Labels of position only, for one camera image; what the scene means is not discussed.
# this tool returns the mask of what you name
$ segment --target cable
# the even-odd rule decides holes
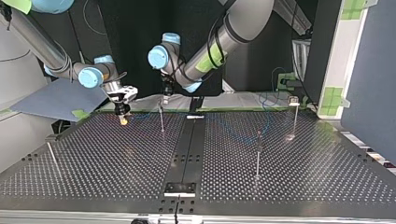
[[[16,57],[16,58],[12,58],[12,59],[5,59],[5,60],[0,60],[0,63],[6,63],[6,62],[11,62],[11,61],[15,61],[21,58],[26,57],[28,54],[30,53],[30,50],[28,50],[25,54],[23,54],[22,56]]]
[[[271,86],[272,86],[272,92],[275,91],[275,85],[274,85],[274,72],[275,72],[277,69],[282,69],[282,70],[286,73],[286,70],[285,70],[283,67],[276,67],[276,68],[272,71],[272,73],[271,73]],[[264,101],[261,101],[262,95],[263,95],[264,93],[265,93],[265,100],[264,100]],[[277,104],[277,102],[278,102],[279,100],[287,100],[287,99],[280,99],[280,98],[279,98],[279,94],[280,94],[280,92],[278,91],[278,92],[277,92],[276,101],[275,101],[272,105],[266,105],[265,102],[267,102],[267,100],[268,100],[268,93],[267,93],[267,92],[263,92],[262,94],[260,94],[259,102],[260,102],[262,105],[265,105],[265,106],[274,106],[274,105]]]
[[[180,200],[180,196],[178,196],[178,198],[177,198],[177,204],[176,204],[176,209],[175,209],[175,214],[174,214],[174,217],[175,217],[175,224],[178,224],[177,209],[178,209],[179,200]]]
[[[302,84],[302,86],[303,86],[303,89],[304,89],[304,92],[305,92],[306,96],[308,97],[309,100],[311,100],[312,105],[313,105],[314,108],[318,111],[318,107],[315,105],[314,101],[312,100],[311,96],[309,95],[308,91],[307,91],[306,88],[305,88],[305,85],[304,85],[304,83],[303,83],[303,79],[301,78],[300,72],[299,72],[298,69],[297,69],[297,62],[296,62],[296,59],[295,59],[295,57],[294,57],[294,49],[293,49],[293,47],[292,47],[292,46],[293,46],[293,45],[292,45],[292,42],[293,42],[293,31],[294,31],[294,28],[293,28],[293,27],[294,27],[294,21],[295,21],[295,18],[296,18],[296,14],[297,14],[297,8],[298,8],[298,4],[296,3],[296,6],[294,7],[294,11],[293,11],[293,17],[292,17],[292,19],[291,19],[291,35],[290,35],[290,39],[291,39],[291,58],[292,58],[292,60],[293,60],[293,65],[294,65],[294,67],[296,68],[296,74],[297,74],[298,78],[300,79],[300,82],[301,82],[301,84]]]
[[[55,41],[55,43],[64,52],[64,65],[61,68],[57,68],[57,69],[49,68],[49,70],[54,75],[64,73],[65,71],[68,70],[70,82],[73,82],[73,75],[77,75],[77,74],[76,71],[74,70],[72,59],[67,54],[66,50],[64,50],[64,48],[58,42]]]
[[[87,9],[87,5],[88,5],[88,2],[89,2],[89,1],[90,1],[90,0],[85,1],[84,8],[82,9],[82,15],[83,15],[83,17],[84,17],[85,23],[87,24],[87,26],[88,26],[93,32],[95,32],[95,33],[97,33],[97,34],[99,34],[99,35],[107,35],[106,33],[102,33],[102,32],[99,32],[99,31],[93,29],[93,27],[92,27],[92,26],[90,25],[90,23],[88,22],[88,20],[87,20],[87,15],[85,14],[85,11],[86,11],[86,9]]]

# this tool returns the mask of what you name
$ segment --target metal rod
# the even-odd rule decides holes
[[[257,151],[256,179],[260,178],[260,151]]]
[[[298,107],[299,107],[299,106],[296,106],[296,114],[295,114],[295,116],[294,116],[293,135],[295,135],[295,133],[296,133],[297,116],[298,116]]]
[[[59,169],[58,162],[56,161],[55,154],[53,153],[53,150],[52,150],[52,146],[50,145],[49,142],[47,143],[47,146],[49,147],[50,155],[51,155],[51,157],[52,157],[52,159],[53,159],[53,162],[55,163],[56,169],[58,170],[59,177],[62,177],[62,175],[61,175],[61,170]]]
[[[163,127],[163,107],[160,105],[159,106],[160,110],[160,118],[161,118],[161,132],[165,132],[165,128]]]

